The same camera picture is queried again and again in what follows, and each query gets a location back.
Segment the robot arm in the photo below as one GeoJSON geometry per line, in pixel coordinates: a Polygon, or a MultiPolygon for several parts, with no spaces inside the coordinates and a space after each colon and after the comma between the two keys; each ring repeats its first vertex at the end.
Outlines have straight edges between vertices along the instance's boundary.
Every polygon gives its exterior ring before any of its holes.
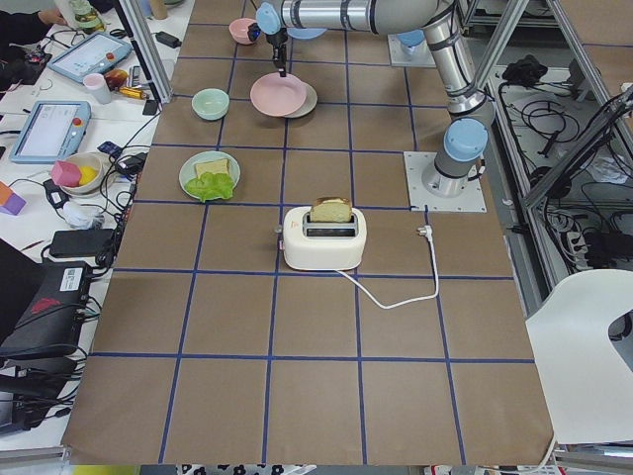
{"type": "Polygon", "coordinates": [[[422,30],[412,30],[397,34],[397,40],[405,56],[413,56],[419,47],[425,42],[422,30]]]}
{"type": "Polygon", "coordinates": [[[262,1],[247,34],[253,41],[266,39],[282,76],[286,74],[290,29],[341,29],[383,36],[421,32],[443,82],[452,119],[442,148],[421,174],[422,184],[442,198],[462,193],[488,144],[488,129],[474,117],[485,109],[487,96],[476,85],[474,66],[451,2],[262,1]]]}

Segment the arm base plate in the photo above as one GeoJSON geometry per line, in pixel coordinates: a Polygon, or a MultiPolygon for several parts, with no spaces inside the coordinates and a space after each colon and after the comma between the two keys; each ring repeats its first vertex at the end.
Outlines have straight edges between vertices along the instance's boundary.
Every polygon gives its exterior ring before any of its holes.
{"type": "Polygon", "coordinates": [[[419,47],[413,56],[404,55],[397,40],[397,35],[389,35],[388,43],[392,66],[427,68],[433,68],[435,66],[426,38],[425,42],[419,47]]]}
{"type": "Polygon", "coordinates": [[[418,212],[485,213],[487,208],[479,180],[466,180],[454,197],[436,195],[426,187],[423,172],[433,167],[435,155],[435,152],[404,152],[409,208],[418,212]]]}

